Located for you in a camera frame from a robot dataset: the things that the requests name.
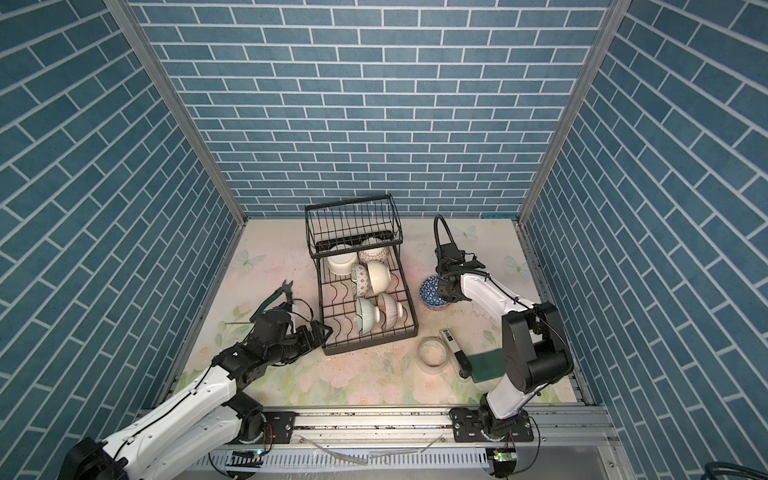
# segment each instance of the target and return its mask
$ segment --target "ceramic bowl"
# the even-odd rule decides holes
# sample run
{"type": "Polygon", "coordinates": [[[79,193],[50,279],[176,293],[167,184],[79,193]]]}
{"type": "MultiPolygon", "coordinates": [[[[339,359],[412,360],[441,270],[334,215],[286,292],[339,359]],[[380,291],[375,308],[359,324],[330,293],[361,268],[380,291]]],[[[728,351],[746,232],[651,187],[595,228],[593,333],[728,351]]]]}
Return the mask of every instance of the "ceramic bowl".
{"type": "MultiPolygon", "coordinates": [[[[352,247],[350,245],[345,245],[344,243],[342,243],[341,245],[336,245],[334,248],[331,249],[331,251],[344,250],[345,248],[352,248],[352,247]]],[[[335,273],[336,275],[338,276],[349,275],[352,272],[352,265],[357,263],[357,254],[354,252],[341,253],[340,255],[326,257],[326,262],[328,262],[328,268],[331,270],[331,272],[335,273]]]]}
{"type": "Polygon", "coordinates": [[[357,330],[360,335],[365,335],[373,329],[373,324],[381,320],[381,312],[364,298],[355,300],[355,317],[357,318],[357,330]]]}
{"type": "MultiPolygon", "coordinates": [[[[360,245],[371,245],[376,244],[380,240],[375,237],[366,238],[360,245]]],[[[372,248],[369,250],[363,250],[362,252],[357,253],[357,257],[360,259],[363,263],[368,263],[371,261],[377,261],[381,263],[386,263],[386,257],[389,256],[389,247],[377,247],[372,248]]]]}
{"type": "Polygon", "coordinates": [[[388,293],[380,293],[376,302],[379,304],[379,308],[384,312],[382,330],[394,328],[397,321],[406,314],[405,309],[402,307],[402,303],[395,300],[395,297],[388,293]]]}
{"type": "Polygon", "coordinates": [[[437,275],[432,275],[427,280],[424,280],[419,287],[419,296],[422,302],[431,310],[443,310],[451,304],[437,296],[437,282],[437,275]]]}
{"type": "Polygon", "coordinates": [[[371,290],[371,278],[368,276],[368,269],[365,265],[355,263],[352,265],[352,295],[365,296],[371,290]]]}
{"type": "Polygon", "coordinates": [[[379,295],[389,288],[392,282],[392,274],[384,263],[371,260],[368,262],[368,276],[371,278],[371,289],[374,295],[379,295]]]}

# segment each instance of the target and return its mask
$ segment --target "blue brick wall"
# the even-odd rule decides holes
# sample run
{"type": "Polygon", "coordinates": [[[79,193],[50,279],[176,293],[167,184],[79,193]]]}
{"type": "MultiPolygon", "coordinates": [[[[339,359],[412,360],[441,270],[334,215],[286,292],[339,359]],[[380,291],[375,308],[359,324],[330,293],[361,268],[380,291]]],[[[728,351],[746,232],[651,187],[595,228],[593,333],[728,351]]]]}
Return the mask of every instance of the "blue brick wall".
{"type": "Polygon", "coordinates": [[[151,406],[235,226],[101,0],[0,1],[0,200],[0,478],[55,478],[151,406]]]}
{"type": "Polygon", "coordinates": [[[528,225],[638,477],[768,469],[767,25],[634,0],[528,225]]]}
{"type": "Polygon", "coordinates": [[[477,217],[518,212],[609,0],[256,3],[131,3],[248,215],[477,217]]]}

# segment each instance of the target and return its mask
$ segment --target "floral tabletop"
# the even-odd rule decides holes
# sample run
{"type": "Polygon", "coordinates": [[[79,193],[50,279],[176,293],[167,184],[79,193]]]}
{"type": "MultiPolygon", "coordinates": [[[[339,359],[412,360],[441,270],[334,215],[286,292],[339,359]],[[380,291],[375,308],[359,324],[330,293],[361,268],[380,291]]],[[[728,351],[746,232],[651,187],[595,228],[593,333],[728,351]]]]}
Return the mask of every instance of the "floral tabletop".
{"type": "MultiPolygon", "coordinates": [[[[510,220],[448,222],[459,248],[476,253],[497,281],[538,301],[510,220]]],[[[454,303],[443,311],[424,306],[419,285],[435,273],[437,264],[432,220],[403,219],[402,229],[400,256],[419,320],[419,335],[334,356],[325,356],[317,349],[290,366],[267,369],[266,375],[246,389],[249,395],[265,406],[452,405],[477,403],[493,388],[498,380],[460,382],[450,365],[437,375],[429,375],[415,363],[420,339],[436,336],[446,327],[467,355],[499,348],[502,336],[498,320],[476,303],[454,303]]],[[[242,340],[250,326],[228,323],[247,322],[283,280],[293,280],[294,297],[306,300],[317,315],[316,270],[306,248],[304,220],[250,220],[177,389],[206,369],[219,351],[242,340]]],[[[301,303],[295,310],[309,316],[301,303]]],[[[566,378],[547,387],[534,401],[575,402],[576,398],[566,378]]]]}

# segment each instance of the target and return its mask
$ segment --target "dish rack wire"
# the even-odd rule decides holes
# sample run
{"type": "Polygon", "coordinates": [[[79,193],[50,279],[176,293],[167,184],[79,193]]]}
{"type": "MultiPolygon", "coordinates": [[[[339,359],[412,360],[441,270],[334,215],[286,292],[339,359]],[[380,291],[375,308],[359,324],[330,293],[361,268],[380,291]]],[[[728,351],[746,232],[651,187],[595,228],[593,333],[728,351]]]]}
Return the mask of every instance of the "dish rack wire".
{"type": "MultiPolygon", "coordinates": [[[[392,195],[308,205],[304,207],[304,217],[306,245],[317,271],[320,316],[325,325],[333,328],[333,334],[323,345],[324,353],[347,353],[416,336],[419,321],[400,263],[402,225],[392,195]],[[363,245],[362,242],[369,238],[375,238],[376,242],[363,245]],[[331,251],[339,245],[348,247],[331,251]],[[402,303],[405,315],[394,326],[387,326],[387,330],[382,330],[381,322],[370,332],[360,335],[356,329],[350,275],[339,276],[331,272],[324,258],[378,247],[389,249],[386,266],[392,275],[392,282],[386,292],[402,303]]],[[[379,308],[378,296],[372,291],[365,298],[379,308]]]]}

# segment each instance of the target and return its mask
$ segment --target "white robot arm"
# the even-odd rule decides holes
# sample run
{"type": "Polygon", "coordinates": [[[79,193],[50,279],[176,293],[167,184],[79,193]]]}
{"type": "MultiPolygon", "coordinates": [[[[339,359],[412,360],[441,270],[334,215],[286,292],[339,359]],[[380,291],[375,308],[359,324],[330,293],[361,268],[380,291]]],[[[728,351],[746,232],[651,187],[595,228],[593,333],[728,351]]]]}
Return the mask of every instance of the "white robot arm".
{"type": "Polygon", "coordinates": [[[102,442],[85,438],[67,454],[59,480],[168,480],[219,445],[265,435],[263,407],[243,392],[271,365],[286,365],[333,332],[317,320],[294,328],[290,284],[257,309],[242,342],[214,357],[190,385],[102,442]],[[263,311],[281,293],[287,300],[263,311]]]}
{"type": "Polygon", "coordinates": [[[448,302],[475,301],[501,323],[506,373],[482,397],[478,416],[487,435],[503,437],[534,395],[573,370],[563,322],[551,303],[521,298],[482,270],[485,265],[476,256],[466,260],[467,253],[456,246],[441,215],[435,217],[434,230],[438,296],[448,302]],[[448,243],[440,244],[439,222],[449,236],[448,243]],[[541,339],[534,342],[531,332],[541,339]]]}

